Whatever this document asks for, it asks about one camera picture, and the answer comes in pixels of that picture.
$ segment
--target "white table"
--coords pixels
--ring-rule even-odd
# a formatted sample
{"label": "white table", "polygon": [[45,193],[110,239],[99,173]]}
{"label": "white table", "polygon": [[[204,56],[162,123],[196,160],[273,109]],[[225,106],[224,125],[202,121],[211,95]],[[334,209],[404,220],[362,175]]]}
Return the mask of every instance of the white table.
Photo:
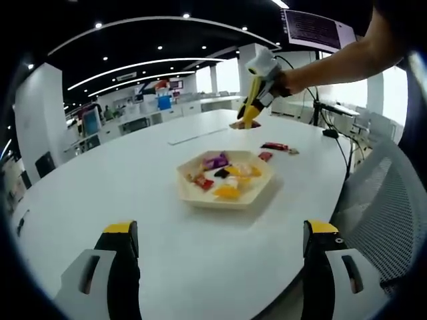
{"label": "white table", "polygon": [[[258,129],[167,143],[227,127],[236,114],[212,111],[136,131],[76,157],[28,190],[13,226],[31,210],[17,241],[48,296],[106,226],[135,219],[143,319],[251,319],[267,307],[303,267],[303,221],[330,220],[346,166],[320,128],[268,115],[258,118]],[[208,149],[259,153],[266,141],[300,151],[273,151],[271,201],[247,212],[215,212],[178,199],[178,165]],[[340,142],[348,155],[350,142]]]}

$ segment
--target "hexagonal plate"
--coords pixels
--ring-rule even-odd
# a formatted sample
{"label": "hexagonal plate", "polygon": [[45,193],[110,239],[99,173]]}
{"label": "hexagonal plate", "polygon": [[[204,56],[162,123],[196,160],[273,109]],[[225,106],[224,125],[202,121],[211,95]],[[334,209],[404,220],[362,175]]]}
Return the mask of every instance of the hexagonal plate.
{"label": "hexagonal plate", "polygon": [[254,177],[251,180],[250,186],[245,189],[242,196],[236,200],[224,199],[213,194],[213,192],[224,182],[222,178],[214,177],[217,170],[206,171],[205,176],[208,179],[214,180],[213,187],[208,191],[203,191],[195,183],[191,183],[185,179],[188,173],[194,172],[197,169],[203,158],[219,155],[222,151],[207,151],[180,165],[178,170],[178,190],[179,196],[185,202],[195,207],[207,208],[222,208],[222,209],[247,209],[265,189],[270,182],[274,173],[272,168],[258,158],[250,151],[226,151],[230,163],[248,163],[257,167],[261,172],[261,177]]}

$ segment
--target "monitor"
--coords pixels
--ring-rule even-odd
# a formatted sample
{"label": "monitor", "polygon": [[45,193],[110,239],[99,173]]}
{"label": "monitor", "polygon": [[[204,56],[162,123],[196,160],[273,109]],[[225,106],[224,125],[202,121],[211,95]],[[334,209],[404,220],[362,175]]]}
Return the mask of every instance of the monitor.
{"label": "monitor", "polygon": [[184,88],[183,81],[170,81],[169,82],[169,88],[171,90],[174,90],[174,89],[183,89]]}
{"label": "monitor", "polygon": [[294,10],[282,11],[289,43],[332,53],[356,41],[353,28],[335,20]]}

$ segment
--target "yellow candy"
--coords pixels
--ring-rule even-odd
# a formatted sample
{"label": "yellow candy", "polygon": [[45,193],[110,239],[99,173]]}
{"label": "yellow candy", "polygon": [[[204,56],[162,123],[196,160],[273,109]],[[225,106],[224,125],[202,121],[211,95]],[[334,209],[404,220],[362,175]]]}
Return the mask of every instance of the yellow candy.
{"label": "yellow candy", "polygon": [[261,171],[253,165],[236,165],[224,168],[235,177],[261,177]]}
{"label": "yellow candy", "polygon": [[251,178],[248,177],[229,177],[213,194],[227,199],[237,199],[242,194],[239,189],[248,185],[250,181]]}

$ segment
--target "mesh chair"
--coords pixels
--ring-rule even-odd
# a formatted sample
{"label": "mesh chair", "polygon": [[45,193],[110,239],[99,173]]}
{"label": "mesh chair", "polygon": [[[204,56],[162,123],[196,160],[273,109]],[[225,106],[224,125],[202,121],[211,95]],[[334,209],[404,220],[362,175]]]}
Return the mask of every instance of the mesh chair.
{"label": "mesh chair", "polygon": [[427,230],[427,193],[391,140],[379,143],[344,183],[334,221],[346,243],[380,272],[391,295],[409,271]]}

